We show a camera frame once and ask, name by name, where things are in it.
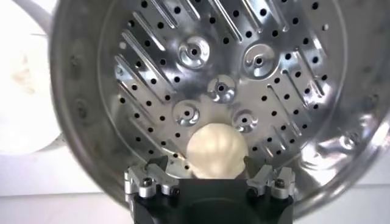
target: metal bracket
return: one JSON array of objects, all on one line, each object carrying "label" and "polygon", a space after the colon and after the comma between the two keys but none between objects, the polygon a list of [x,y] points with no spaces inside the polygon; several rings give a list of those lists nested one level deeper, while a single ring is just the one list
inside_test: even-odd
[{"label": "metal bracket", "polygon": [[272,178],[272,172],[272,166],[264,165],[253,178],[246,181],[248,186],[255,190],[256,196],[265,194],[266,186]]},{"label": "metal bracket", "polygon": [[266,187],[270,187],[274,198],[286,199],[294,195],[295,173],[291,168],[283,167],[274,178],[272,166],[264,165],[252,179],[247,180],[247,185],[257,197],[264,195]]},{"label": "metal bracket", "polygon": [[283,167],[278,177],[271,183],[271,195],[274,198],[286,199],[294,195],[295,173],[292,168]]},{"label": "metal bracket", "polygon": [[157,193],[157,185],[161,192],[168,196],[180,193],[179,181],[170,177],[161,167],[166,167],[165,156],[150,161],[145,166],[130,166],[124,174],[126,201],[129,195],[138,193],[142,198],[151,198]]}]

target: white surface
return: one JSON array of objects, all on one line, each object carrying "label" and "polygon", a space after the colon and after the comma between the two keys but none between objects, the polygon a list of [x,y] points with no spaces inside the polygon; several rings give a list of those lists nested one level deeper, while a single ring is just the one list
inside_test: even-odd
[{"label": "white surface", "polygon": [[2,224],[132,224],[104,194],[0,198]]},{"label": "white surface", "polygon": [[[390,223],[390,189],[355,188],[295,224]],[[0,198],[5,224],[132,224],[130,214],[105,194]]]},{"label": "white surface", "polygon": [[12,1],[0,1],[0,27],[0,154],[35,152],[60,135],[51,102],[48,39]]},{"label": "white surface", "polygon": [[0,196],[102,192],[67,147],[23,156],[0,155]]}]

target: stainless steel drum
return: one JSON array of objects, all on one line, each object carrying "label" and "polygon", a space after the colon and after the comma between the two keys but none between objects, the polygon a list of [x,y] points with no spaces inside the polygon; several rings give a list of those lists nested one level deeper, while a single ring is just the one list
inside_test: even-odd
[{"label": "stainless steel drum", "polygon": [[386,0],[61,1],[51,49],[58,118],[94,180],[125,205],[123,172],[208,123],[259,164],[296,173],[296,217],[353,184],[386,148]]}]

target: hex bolt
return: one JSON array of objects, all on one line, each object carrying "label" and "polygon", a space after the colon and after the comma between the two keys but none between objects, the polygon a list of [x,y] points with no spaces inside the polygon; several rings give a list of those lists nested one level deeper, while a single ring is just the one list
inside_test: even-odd
[{"label": "hex bolt", "polygon": [[275,187],[277,188],[285,188],[285,181],[282,179],[275,180]]},{"label": "hex bolt", "polygon": [[144,178],[144,179],[142,180],[142,185],[143,185],[144,187],[149,187],[149,186],[151,186],[152,184],[153,184],[153,180],[152,180],[151,178],[149,178],[149,177]]}]

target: white dough ball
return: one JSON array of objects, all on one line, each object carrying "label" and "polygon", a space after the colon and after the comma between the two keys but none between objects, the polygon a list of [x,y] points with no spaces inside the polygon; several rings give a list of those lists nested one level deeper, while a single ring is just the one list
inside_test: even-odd
[{"label": "white dough ball", "polygon": [[244,137],[226,124],[208,124],[195,132],[186,157],[195,176],[202,179],[234,179],[244,169],[248,146]]}]

